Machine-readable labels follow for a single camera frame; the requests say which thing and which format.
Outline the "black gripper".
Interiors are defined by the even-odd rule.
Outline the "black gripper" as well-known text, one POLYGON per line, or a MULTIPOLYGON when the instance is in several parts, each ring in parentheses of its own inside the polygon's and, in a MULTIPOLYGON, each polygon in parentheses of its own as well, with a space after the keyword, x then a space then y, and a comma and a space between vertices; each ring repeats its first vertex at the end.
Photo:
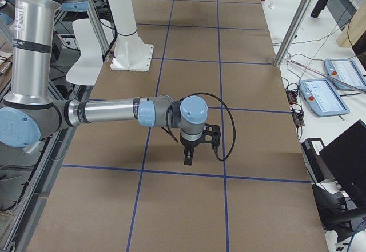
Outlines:
POLYGON ((180 142, 184 148, 184 165, 191 166, 194 156, 194 148, 200 144, 202 134, 180 134, 180 142))

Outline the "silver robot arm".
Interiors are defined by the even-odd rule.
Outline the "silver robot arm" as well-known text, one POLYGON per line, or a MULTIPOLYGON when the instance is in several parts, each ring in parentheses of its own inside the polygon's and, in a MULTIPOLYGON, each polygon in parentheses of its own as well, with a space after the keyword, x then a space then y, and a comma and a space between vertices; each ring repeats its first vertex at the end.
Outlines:
POLYGON ((81 124, 136 119, 166 132, 180 130, 184 163, 206 142, 208 107, 195 95, 174 101, 167 95, 99 102, 54 101, 47 95, 54 14, 60 8, 87 10, 88 0, 15 0, 11 90, 1 108, 1 142, 32 145, 59 130, 81 124))

